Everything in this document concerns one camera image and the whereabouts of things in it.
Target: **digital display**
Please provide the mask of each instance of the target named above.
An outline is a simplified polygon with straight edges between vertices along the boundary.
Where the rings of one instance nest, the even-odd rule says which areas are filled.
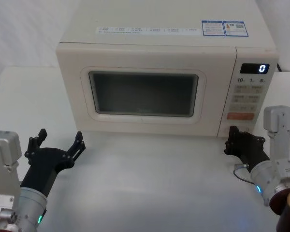
[[[270,64],[242,64],[240,73],[267,74]]]

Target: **white microwave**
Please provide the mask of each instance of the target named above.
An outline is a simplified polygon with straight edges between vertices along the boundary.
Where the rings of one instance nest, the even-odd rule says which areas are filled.
[[[81,131],[251,131],[278,54],[254,0],[84,0],[57,47]]]

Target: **table surface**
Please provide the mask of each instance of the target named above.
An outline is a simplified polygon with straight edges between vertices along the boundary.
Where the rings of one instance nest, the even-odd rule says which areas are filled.
[[[275,73],[264,106],[290,106],[290,73]],[[267,139],[258,118],[255,135]],[[0,130],[67,150],[76,127],[57,68],[10,67],[0,76]],[[46,231],[271,232],[278,216],[253,185],[236,179],[225,138],[84,132],[87,149],[62,171],[39,226]],[[29,168],[19,160],[22,180]],[[246,170],[239,174],[248,178]]]

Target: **orange button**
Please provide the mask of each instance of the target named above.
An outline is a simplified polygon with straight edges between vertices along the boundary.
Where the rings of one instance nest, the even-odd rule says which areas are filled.
[[[254,113],[228,113],[228,120],[253,120]]]

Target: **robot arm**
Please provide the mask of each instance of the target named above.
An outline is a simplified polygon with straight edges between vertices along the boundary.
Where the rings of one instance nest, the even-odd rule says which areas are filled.
[[[47,196],[57,174],[72,168],[85,150],[83,136],[78,132],[68,151],[40,148],[47,137],[42,129],[30,138],[25,157],[30,168],[19,186],[16,167],[21,157],[18,135],[0,131],[0,232],[36,232],[46,213]]]
[[[21,157],[20,143],[15,132],[0,131],[0,221],[14,223],[20,195],[17,160]]]
[[[247,165],[264,204],[280,218],[277,231],[289,232],[290,213],[290,107],[264,109],[264,128],[270,137],[270,159],[263,151],[265,139],[231,127],[225,153]]]

